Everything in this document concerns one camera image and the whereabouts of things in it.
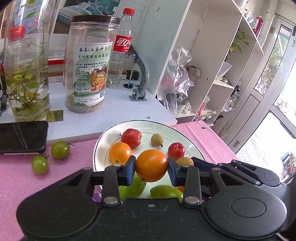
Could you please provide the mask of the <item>small red fruit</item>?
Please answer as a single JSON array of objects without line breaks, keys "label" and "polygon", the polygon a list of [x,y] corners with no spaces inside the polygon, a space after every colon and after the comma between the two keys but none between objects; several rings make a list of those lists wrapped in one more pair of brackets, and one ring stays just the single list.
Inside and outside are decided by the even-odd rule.
[{"label": "small red fruit", "polygon": [[185,147],[182,143],[172,143],[168,148],[168,157],[173,158],[175,161],[178,161],[180,158],[184,157],[184,154]]}]

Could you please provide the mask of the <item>large green fruit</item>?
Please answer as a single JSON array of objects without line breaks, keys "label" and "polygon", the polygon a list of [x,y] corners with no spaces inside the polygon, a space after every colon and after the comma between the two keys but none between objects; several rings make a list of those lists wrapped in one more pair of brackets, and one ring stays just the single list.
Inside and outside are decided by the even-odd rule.
[{"label": "large green fruit", "polygon": [[157,185],[150,190],[150,197],[153,199],[160,198],[177,198],[180,203],[183,200],[183,193],[176,187],[169,185]]}]

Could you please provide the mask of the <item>red bell-shaped fruit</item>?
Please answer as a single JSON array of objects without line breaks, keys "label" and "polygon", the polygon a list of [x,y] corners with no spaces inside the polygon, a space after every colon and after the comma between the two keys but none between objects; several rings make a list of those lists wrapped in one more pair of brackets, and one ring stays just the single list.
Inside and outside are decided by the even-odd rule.
[{"label": "red bell-shaped fruit", "polygon": [[121,142],[126,143],[133,150],[141,143],[142,134],[140,131],[129,128],[121,135]]}]

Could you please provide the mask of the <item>brown-green round fruit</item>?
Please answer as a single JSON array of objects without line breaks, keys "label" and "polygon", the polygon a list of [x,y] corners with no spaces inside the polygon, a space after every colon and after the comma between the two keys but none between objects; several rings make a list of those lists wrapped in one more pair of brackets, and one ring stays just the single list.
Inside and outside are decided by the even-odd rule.
[{"label": "brown-green round fruit", "polygon": [[151,137],[151,144],[155,147],[163,147],[163,142],[164,142],[164,137],[159,134],[159,133],[155,133],[152,135]]}]

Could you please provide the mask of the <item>small orange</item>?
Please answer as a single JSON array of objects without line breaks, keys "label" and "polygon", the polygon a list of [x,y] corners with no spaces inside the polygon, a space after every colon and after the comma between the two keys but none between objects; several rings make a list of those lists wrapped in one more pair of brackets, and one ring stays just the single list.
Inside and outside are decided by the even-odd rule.
[{"label": "small orange", "polygon": [[179,186],[178,189],[179,189],[182,193],[184,193],[185,187],[184,187],[184,186]]}]

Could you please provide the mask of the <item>yellow-green small fruit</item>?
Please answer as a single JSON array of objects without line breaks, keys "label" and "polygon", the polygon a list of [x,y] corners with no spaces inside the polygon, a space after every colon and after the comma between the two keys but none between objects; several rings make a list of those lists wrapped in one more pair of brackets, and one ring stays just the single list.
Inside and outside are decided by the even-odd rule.
[{"label": "yellow-green small fruit", "polygon": [[179,166],[188,165],[188,166],[194,166],[194,162],[189,157],[182,157],[177,161],[177,164]]}]

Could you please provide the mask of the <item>white plate dark rim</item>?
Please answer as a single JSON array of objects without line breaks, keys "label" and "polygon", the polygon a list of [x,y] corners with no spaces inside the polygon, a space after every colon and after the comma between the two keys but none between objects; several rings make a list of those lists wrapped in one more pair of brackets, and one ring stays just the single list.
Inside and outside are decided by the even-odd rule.
[{"label": "white plate dark rim", "polygon": [[[178,130],[155,121],[132,120],[110,127],[99,137],[93,152],[93,169],[95,172],[103,171],[107,166],[113,164],[109,159],[109,149],[114,143],[120,142],[121,135],[129,128],[136,129],[142,134],[140,145],[132,150],[132,154],[135,157],[138,157],[141,152],[149,149],[160,150],[167,155],[169,146],[172,143],[179,142],[185,147],[186,157],[196,157],[205,160],[198,147]],[[155,133],[159,133],[164,137],[163,147],[155,147],[151,144],[151,137]],[[165,173],[163,178],[156,182],[147,182],[143,193],[137,198],[150,198],[150,190],[157,185],[172,186],[168,173]]]}]

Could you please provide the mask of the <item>green tomato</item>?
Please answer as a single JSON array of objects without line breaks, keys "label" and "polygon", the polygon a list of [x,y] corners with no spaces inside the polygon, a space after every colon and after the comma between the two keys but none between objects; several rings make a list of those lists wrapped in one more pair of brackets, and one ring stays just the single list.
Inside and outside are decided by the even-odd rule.
[{"label": "green tomato", "polygon": [[35,156],[31,161],[31,167],[35,174],[41,175],[48,172],[48,162],[43,156]]},{"label": "green tomato", "polygon": [[51,146],[51,154],[57,160],[66,159],[70,154],[70,148],[74,146],[70,142],[57,141]]}]

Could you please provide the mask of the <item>white raised board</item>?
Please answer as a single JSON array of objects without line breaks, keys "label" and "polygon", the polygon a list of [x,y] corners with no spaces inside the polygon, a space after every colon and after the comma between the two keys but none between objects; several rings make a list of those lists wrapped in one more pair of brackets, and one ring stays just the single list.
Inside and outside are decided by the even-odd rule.
[{"label": "white raised board", "polygon": [[62,110],[63,120],[49,123],[47,144],[55,141],[79,142],[99,138],[109,127],[130,120],[146,120],[173,126],[175,117],[150,93],[146,101],[131,101],[132,90],[122,86],[107,88],[102,107],[92,113],[74,113],[65,106],[62,82],[49,84],[50,109]]}]

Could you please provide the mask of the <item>green tomato left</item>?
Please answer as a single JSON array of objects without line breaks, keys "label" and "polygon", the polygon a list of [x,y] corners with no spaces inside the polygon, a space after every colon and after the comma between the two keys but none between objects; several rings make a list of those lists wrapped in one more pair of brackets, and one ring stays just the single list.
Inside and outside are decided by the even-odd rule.
[{"label": "green tomato left", "polygon": [[48,172],[48,162],[43,156],[35,156],[31,161],[31,167],[35,174],[41,175]]}]

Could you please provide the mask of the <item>clear plastic bag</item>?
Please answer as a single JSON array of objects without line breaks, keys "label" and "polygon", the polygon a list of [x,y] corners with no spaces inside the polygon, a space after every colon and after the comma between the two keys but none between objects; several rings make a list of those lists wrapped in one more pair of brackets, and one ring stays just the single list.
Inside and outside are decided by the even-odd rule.
[{"label": "clear plastic bag", "polygon": [[156,93],[158,101],[173,115],[179,113],[178,106],[189,97],[189,89],[194,86],[186,69],[191,59],[183,47],[174,49]]}]

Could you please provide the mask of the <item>gold sticker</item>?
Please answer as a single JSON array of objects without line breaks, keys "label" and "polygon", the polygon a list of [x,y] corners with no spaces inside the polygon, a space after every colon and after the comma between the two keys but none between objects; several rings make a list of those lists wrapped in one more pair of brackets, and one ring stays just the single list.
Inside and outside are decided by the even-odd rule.
[{"label": "gold sticker", "polygon": [[46,115],[48,123],[63,121],[63,110],[51,110]]}]

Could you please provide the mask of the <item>clear plastic jar with label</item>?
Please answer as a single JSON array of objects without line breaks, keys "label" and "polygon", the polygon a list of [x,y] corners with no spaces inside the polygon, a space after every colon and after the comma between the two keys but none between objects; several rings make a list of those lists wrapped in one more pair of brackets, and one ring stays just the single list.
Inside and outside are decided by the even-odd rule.
[{"label": "clear plastic jar with label", "polygon": [[65,105],[75,113],[101,108],[106,88],[116,19],[80,15],[72,18],[64,60]]}]

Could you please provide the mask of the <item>potted green plant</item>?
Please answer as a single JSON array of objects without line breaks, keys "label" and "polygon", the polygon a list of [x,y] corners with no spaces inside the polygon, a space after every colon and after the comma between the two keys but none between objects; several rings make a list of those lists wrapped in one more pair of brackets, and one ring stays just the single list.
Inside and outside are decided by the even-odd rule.
[{"label": "potted green plant", "polygon": [[246,46],[250,46],[250,42],[247,41],[246,37],[247,34],[245,32],[241,31],[240,29],[237,30],[225,59],[227,59],[227,57],[230,56],[231,53],[235,53],[236,51],[239,51],[242,55],[244,55],[242,45],[244,44]]}]

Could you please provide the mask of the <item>red canister on shelf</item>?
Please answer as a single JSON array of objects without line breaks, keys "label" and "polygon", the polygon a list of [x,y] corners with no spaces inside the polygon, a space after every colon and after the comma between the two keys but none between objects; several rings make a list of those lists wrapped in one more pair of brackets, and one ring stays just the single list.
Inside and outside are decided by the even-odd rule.
[{"label": "red canister on shelf", "polygon": [[253,25],[252,25],[252,30],[253,30],[255,36],[257,36],[257,37],[258,37],[258,35],[260,33],[263,22],[264,22],[264,20],[263,20],[262,16],[257,16],[254,19],[254,22],[253,22]]}]

